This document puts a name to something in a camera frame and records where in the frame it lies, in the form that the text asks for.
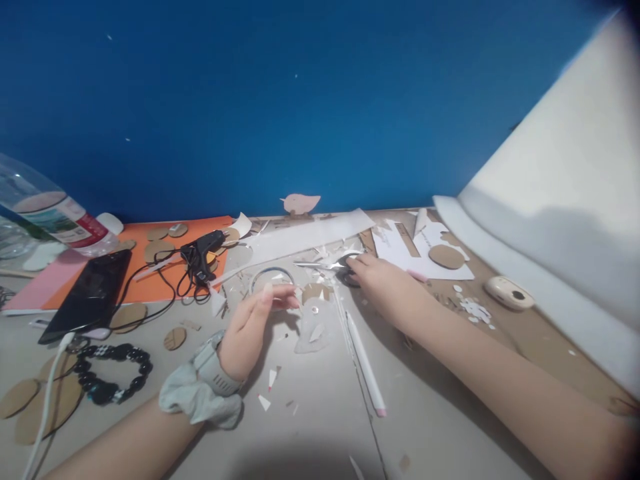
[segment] hand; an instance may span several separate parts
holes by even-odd
[[[299,308],[295,285],[268,283],[240,302],[220,346],[218,358],[225,373],[236,381],[244,381],[253,370],[262,350],[265,325],[271,310]]]
[[[364,253],[347,264],[378,313],[409,336],[438,305],[417,280],[386,260]]]

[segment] wristwatch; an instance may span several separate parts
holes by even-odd
[[[214,333],[213,336],[204,342],[196,351],[191,362],[196,372],[198,372],[200,379],[208,384],[216,395],[229,397],[240,390],[244,382],[238,382],[232,379],[222,370],[222,366],[220,366],[217,348],[224,336],[225,330],[219,330]]]

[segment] scissors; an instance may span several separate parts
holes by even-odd
[[[335,272],[336,278],[342,282],[343,285],[349,288],[360,288],[354,280],[350,278],[355,272],[347,265],[347,259],[349,257],[357,257],[360,253],[348,253],[344,257],[340,258],[336,263],[317,263],[317,262],[293,262],[296,267],[308,267],[319,270],[332,270]]]

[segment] bottle label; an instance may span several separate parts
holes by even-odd
[[[71,197],[65,197],[51,207],[20,215],[71,248],[93,245],[108,233],[104,225]]]

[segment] black bead bracelet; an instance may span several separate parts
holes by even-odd
[[[131,398],[135,392],[145,386],[149,372],[153,369],[153,365],[149,361],[149,354],[130,343],[123,343],[117,347],[90,345],[80,350],[77,356],[78,362],[73,371],[78,374],[78,382],[82,385],[82,390],[87,392],[89,399],[96,405],[106,405],[110,402],[120,404]],[[94,372],[89,371],[91,364],[86,360],[87,358],[130,360],[139,363],[138,373],[140,376],[131,381],[128,389],[121,389],[118,384],[100,380]]]

